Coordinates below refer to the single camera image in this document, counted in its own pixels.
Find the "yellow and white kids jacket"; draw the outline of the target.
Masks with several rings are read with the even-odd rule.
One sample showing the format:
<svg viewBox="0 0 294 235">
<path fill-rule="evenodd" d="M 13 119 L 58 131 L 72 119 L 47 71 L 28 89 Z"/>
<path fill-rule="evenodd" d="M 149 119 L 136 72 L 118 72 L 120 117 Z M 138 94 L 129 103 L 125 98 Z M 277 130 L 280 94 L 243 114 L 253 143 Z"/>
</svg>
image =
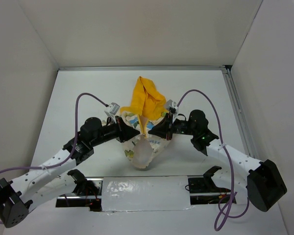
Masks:
<svg viewBox="0 0 294 235">
<path fill-rule="evenodd" d="M 126 158 L 138 169 L 145 169 L 160 155 L 170 141 L 149 133 L 153 127 L 164 120 L 169 112 L 165 109 L 166 98 L 152 80 L 139 77 L 128 107 L 121 107 L 119 114 L 129 127 L 139 134 L 122 144 Z"/>
</svg>

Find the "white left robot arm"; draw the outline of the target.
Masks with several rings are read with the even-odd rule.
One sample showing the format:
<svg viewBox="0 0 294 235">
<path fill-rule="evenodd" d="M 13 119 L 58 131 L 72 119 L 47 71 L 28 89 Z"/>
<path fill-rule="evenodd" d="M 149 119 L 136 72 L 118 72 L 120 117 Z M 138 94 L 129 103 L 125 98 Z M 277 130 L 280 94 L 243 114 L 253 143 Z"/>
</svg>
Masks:
<svg viewBox="0 0 294 235">
<path fill-rule="evenodd" d="M 140 134 L 121 117 L 102 125 L 97 117 L 88 118 L 76 137 L 49 160 L 13 180 L 0 179 L 0 222 L 12 228 L 35 208 L 63 194 L 94 195 L 98 186 L 76 167 L 94 153 L 94 147 L 117 139 L 125 142 Z"/>
</svg>

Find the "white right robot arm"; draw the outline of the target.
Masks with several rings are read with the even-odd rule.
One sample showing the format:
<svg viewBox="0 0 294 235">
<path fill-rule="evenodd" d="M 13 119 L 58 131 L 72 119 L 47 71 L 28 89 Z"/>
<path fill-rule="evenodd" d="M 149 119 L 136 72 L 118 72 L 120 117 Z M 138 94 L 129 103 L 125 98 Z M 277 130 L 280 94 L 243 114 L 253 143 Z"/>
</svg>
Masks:
<svg viewBox="0 0 294 235">
<path fill-rule="evenodd" d="M 267 212 L 286 193 L 282 176 L 271 160 L 264 162 L 251 158 L 239 150 L 221 143 L 221 138 L 208 129 L 208 120 L 201 110 L 191 111 L 188 120 L 173 119 L 168 113 L 152 127 L 149 133 L 163 139 L 172 135 L 191 135 L 191 143 L 197 151 L 223 163 L 232 163 L 234 172 L 242 178 L 247 197 L 258 210 Z"/>
</svg>

